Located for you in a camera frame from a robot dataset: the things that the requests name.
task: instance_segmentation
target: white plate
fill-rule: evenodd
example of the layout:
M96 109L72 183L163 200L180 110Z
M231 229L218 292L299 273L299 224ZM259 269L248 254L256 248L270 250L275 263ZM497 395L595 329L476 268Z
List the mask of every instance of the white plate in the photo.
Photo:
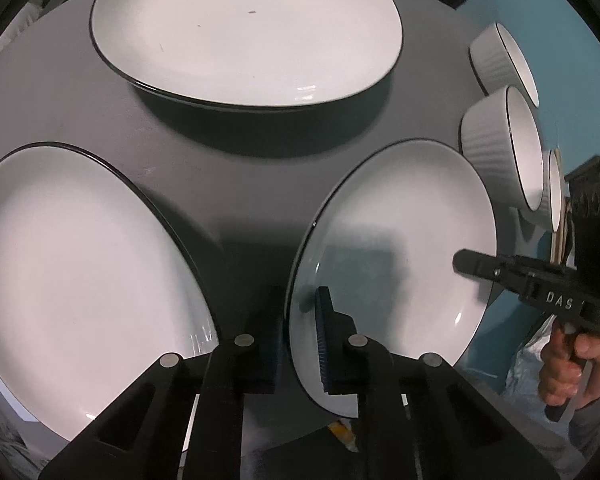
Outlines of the white plate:
M121 174L64 144L0 161L0 389L16 412L71 440L160 355L217 344L190 258Z
M354 170L327 200L302 245L287 292L290 354L321 407L358 416L357 397L323 391L315 289L358 333L391 352L460 358L482 319L491 283L453 269L460 249L496 254L491 202L471 164L433 140L391 145Z
M392 0L95 0L105 62L177 100L295 107L341 99L394 66Z

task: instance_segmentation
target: human hand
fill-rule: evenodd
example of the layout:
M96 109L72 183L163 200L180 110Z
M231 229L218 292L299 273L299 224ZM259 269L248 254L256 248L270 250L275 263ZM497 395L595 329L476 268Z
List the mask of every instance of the human hand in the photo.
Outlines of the human hand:
M579 334L573 347L577 357L593 361L589 383L576 406L579 410L600 398L600 336ZM549 406L561 406L578 392L582 369L570 360L570 354L569 336L565 336L556 319L551 339L540 353L544 365L540 370L538 393Z

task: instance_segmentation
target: dark gray table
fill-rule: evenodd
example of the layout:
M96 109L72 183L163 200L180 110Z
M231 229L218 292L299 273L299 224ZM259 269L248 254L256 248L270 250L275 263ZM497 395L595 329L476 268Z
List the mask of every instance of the dark gray table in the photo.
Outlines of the dark gray table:
M400 59L357 96L284 114L216 112L139 91L97 56L93 0L71 0L0 54L0 158L58 140L103 157L144 190L194 257L222 332L235 335L268 285L286 285L296 249L334 185L375 150L428 137L458 148L459 123L483 97L468 60L479 28L436 0L394 0ZM496 207L500 251L529 253L538 232ZM17 419L8 405L5 413ZM323 427L285 359L273 396L246 399L243 452ZM62 445L39 423L18 426L43 452Z

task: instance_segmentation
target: bolt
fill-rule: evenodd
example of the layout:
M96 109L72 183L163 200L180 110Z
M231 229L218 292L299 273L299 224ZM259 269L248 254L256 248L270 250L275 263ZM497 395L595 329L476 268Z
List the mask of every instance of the bolt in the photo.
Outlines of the bolt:
M177 354L165 354L160 358L160 366L163 368L173 368L179 361L180 358Z
M421 359L424 364L431 366L432 368L438 368L442 364L442 357L432 352L424 354Z
M366 344L368 342L369 342L369 339L367 339L362 334L354 334L354 335L350 335L349 336L349 344L351 346L355 346L357 348L361 348L363 346L366 346Z
M251 346L254 341L255 339L251 334L240 334L234 339L234 343L236 346L241 346L244 348L246 348L247 346Z

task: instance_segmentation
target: teal wall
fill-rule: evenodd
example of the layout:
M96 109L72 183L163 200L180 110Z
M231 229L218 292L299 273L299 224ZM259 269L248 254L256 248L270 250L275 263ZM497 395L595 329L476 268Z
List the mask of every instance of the teal wall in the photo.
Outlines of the teal wall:
M468 0L459 11L516 38L538 86L545 141L559 144L565 171L600 153L600 44L567 0Z
M501 22L516 38L538 86L544 140L549 148L560 147L565 172L600 154L600 44L573 7L566 0L468 0L459 12L483 27ZM546 254L539 250L540 257ZM488 308L460 364L501 390L537 316L504 292Z

